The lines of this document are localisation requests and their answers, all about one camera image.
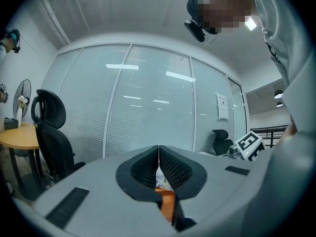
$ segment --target ceiling light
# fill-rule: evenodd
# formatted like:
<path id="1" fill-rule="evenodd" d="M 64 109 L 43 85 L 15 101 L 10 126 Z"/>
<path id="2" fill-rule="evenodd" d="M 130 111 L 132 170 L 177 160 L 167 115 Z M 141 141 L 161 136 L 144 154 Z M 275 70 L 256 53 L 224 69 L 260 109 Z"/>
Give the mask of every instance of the ceiling light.
<path id="1" fill-rule="evenodd" d="M 167 71 L 166 76 L 176 77 L 176 78 L 179 78 L 179 79 L 182 79 L 182 80 L 193 82 L 193 78 L 192 77 L 187 77 L 187 76 L 184 76 L 184 75 L 181 75 L 181 74 L 177 74 L 177 73 L 173 73 L 173 72 L 170 72 L 170 71 Z"/>
<path id="2" fill-rule="evenodd" d="M 282 102 L 278 102 L 278 103 L 276 104 L 276 107 L 281 107 L 281 106 L 283 106 Z"/>
<path id="3" fill-rule="evenodd" d="M 139 70 L 138 66 L 136 66 L 136 65 L 123 65 L 122 69 Z"/>
<path id="4" fill-rule="evenodd" d="M 120 69 L 122 67 L 122 64 L 105 64 L 108 69 Z"/>
<path id="5" fill-rule="evenodd" d="M 166 102 L 166 101 L 161 101 L 161 100 L 154 100 L 154 102 L 157 102 L 157 103 L 163 103 L 163 104 L 169 104 L 169 102 Z"/>
<path id="6" fill-rule="evenodd" d="M 251 17 L 248 17 L 247 21 L 245 22 L 245 25 L 249 28 L 249 30 L 253 30 L 256 28 L 256 23 L 252 20 Z"/>
<path id="7" fill-rule="evenodd" d="M 122 65 L 122 64 L 105 64 L 108 69 L 133 69 L 133 70 L 139 70 L 139 67 L 136 65 Z"/>
<path id="8" fill-rule="evenodd" d="M 283 91 L 278 89 L 276 92 L 275 92 L 275 99 L 277 98 L 281 98 L 283 95 Z"/>
<path id="9" fill-rule="evenodd" d="M 132 98 L 132 99 L 141 99 L 140 97 L 130 97 L 130 96 L 123 96 L 125 98 Z"/>

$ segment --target window blind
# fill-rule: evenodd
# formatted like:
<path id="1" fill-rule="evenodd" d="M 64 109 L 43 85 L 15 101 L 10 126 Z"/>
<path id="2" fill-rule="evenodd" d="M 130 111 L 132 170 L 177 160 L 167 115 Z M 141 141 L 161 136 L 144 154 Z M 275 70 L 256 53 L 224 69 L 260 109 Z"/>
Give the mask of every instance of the window blind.
<path id="1" fill-rule="evenodd" d="M 74 61 L 80 49 L 57 55 L 41 85 L 42 89 L 47 89 L 58 95 L 59 89 L 66 73 Z"/>
<path id="2" fill-rule="evenodd" d="M 189 58 L 133 45 L 115 90 L 106 157 L 150 145 L 193 149 L 194 100 Z"/>
<path id="3" fill-rule="evenodd" d="M 61 87 L 67 118 L 60 130 L 69 139 L 75 162 L 101 159 L 111 93 L 128 45 L 84 48 Z"/>
<path id="4" fill-rule="evenodd" d="M 213 142 L 215 135 L 212 130 L 223 129 L 228 132 L 229 139 L 234 140 L 233 104 L 227 77 L 220 71 L 202 62 L 192 59 L 195 76 L 197 102 L 197 130 L 195 152 L 215 154 Z M 216 93 L 227 97 L 228 119 L 218 119 Z"/>

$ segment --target ceiling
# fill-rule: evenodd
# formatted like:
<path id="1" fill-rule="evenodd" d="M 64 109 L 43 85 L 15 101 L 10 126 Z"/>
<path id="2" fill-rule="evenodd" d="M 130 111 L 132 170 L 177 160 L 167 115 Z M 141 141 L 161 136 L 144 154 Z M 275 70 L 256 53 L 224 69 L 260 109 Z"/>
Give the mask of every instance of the ceiling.
<path id="1" fill-rule="evenodd" d="M 242 26 L 229 33 L 207 34 L 205 42 L 196 41 L 183 24 L 190 19 L 188 0 L 36 1 L 56 33 L 54 36 L 51 29 L 47 30 L 47 37 L 58 49 L 88 35 L 117 30 L 172 36 L 213 53 L 238 71 L 269 58 L 260 55 L 263 50 L 267 52 L 260 26 L 253 31 Z M 258 17 L 253 19 L 260 24 Z"/>
<path id="2" fill-rule="evenodd" d="M 282 79 L 246 93 L 249 113 L 255 114 L 277 108 L 277 102 L 281 101 L 280 99 L 274 98 L 275 92 L 278 89 L 285 91 L 285 85 Z"/>

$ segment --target black office chair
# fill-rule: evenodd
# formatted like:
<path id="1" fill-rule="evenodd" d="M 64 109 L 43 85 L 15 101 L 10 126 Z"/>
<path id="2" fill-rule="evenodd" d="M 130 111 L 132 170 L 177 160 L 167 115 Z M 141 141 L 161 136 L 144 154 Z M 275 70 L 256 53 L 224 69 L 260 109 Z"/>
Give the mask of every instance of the black office chair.
<path id="1" fill-rule="evenodd" d="M 215 133 L 215 141 L 213 142 L 213 148 L 217 156 L 221 156 L 227 153 L 229 147 L 234 143 L 228 138 L 228 132 L 225 130 L 212 130 Z"/>
<path id="2" fill-rule="evenodd" d="M 74 164 L 74 154 L 67 137 L 58 129 L 66 121 L 66 110 L 63 102 L 53 92 L 38 89 L 34 98 L 31 116 L 36 126 L 39 149 L 49 169 L 47 173 L 56 183 L 85 165 Z M 35 113 L 39 103 L 39 117 Z"/>

